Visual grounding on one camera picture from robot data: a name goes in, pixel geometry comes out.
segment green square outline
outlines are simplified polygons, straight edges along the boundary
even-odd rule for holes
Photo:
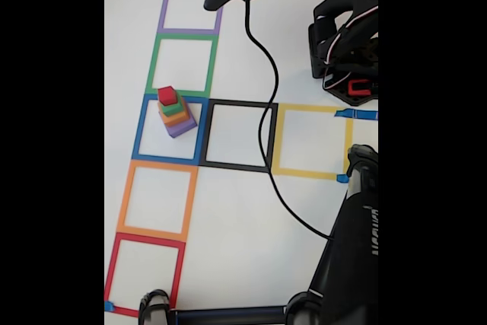
[[[218,35],[217,34],[184,34],[184,33],[157,33],[154,42],[154,50],[152,51],[151,67],[149,69],[149,75],[147,77],[147,83],[145,85],[146,94],[157,94],[157,89],[152,87],[154,81],[155,67],[158,63],[159,48],[161,47],[162,40],[197,40],[212,42],[212,51],[210,52],[210,60],[208,65],[208,73],[206,74],[206,84],[204,91],[185,91],[177,89],[177,92],[182,96],[187,97],[210,97],[210,91],[212,90],[213,71],[215,69],[216,49],[218,47]]]

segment red block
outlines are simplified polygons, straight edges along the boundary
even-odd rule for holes
[[[158,99],[164,106],[170,106],[177,103],[177,93],[173,87],[164,87],[158,89]]]

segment purple block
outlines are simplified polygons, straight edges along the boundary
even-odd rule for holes
[[[191,113],[191,110],[189,110],[189,107],[188,107],[188,113],[189,113],[189,119],[187,119],[186,121],[178,123],[177,125],[171,127],[167,127],[165,125],[167,133],[169,133],[169,136],[172,137],[173,139],[198,126],[196,124],[195,118],[193,117],[193,114]]]

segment block tower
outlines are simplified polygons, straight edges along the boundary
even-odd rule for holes
[[[158,106],[162,122],[172,138],[197,126],[186,101],[173,87],[158,89]]]

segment black bar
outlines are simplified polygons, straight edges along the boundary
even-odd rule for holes
[[[176,311],[177,325],[273,325],[285,322],[284,306]]]

